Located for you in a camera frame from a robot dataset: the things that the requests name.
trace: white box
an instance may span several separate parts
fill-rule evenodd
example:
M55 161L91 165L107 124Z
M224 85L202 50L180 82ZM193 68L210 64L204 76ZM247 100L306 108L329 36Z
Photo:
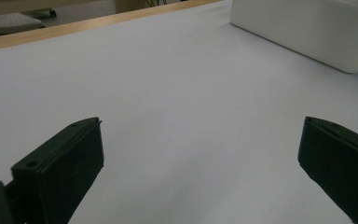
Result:
M233 0L231 22L344 72L358 72L358 0Z

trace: dark object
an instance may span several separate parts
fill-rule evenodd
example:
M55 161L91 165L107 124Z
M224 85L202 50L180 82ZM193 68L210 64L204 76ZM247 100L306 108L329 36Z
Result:
M358 134L330 121L306 118L298 161L358 224Z
M50 10L48 13L50 13L51 18L56 18L57 17L57 12L55 10Z
M73 123L12 168L0 182L0 224L68 223L103 168L98 118Z

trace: white surface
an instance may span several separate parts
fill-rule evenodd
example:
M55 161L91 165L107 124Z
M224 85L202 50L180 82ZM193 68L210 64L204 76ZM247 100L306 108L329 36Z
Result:
M344 72L358 72L358 1L234 0L231 22Z
M358 132L358 74L231 25L230 5L0 49L0 179L99 116L105 166L71 223L350 224L296 156L306 116Z

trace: table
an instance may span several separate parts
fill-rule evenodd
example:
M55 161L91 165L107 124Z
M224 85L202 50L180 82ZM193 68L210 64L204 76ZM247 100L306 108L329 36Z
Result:
M166 6L151 7L142 10L120 13L116 15L91 19L87 21L78 21L78 22L68 23L59 26L53 26L45 29L22 32L13 35L2 35L0 36L0 49L13 47L24 43L30 43L38 40L43 40L47 38L52 38L60 35L73 34L76 32L85 31L88 29L94 29L106 25L112 25L119 22L136 20L152 15L173 12L190 7L199 7L217 1L218 0L192 0L188 2L169 4Z
M105 166L71 223L350 224L296 154L306 116L358 133L358 74L231 25L230 6L0 43L0 179L98 116Z

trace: wooden table edge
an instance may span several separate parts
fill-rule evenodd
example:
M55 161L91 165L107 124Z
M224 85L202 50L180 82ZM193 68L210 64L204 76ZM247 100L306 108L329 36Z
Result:
M13 35L2 35L0 36L0 49L49 39L56 36L69 35L72 33L94 29L123 21L136 20L148 16L174 12L191 7L199 7L219 1L221 0L190 0L180 3L168 4L161 7L150 7L131 12L119 13L86 21L77 21L58 26L52 26L49 28L17 33Z

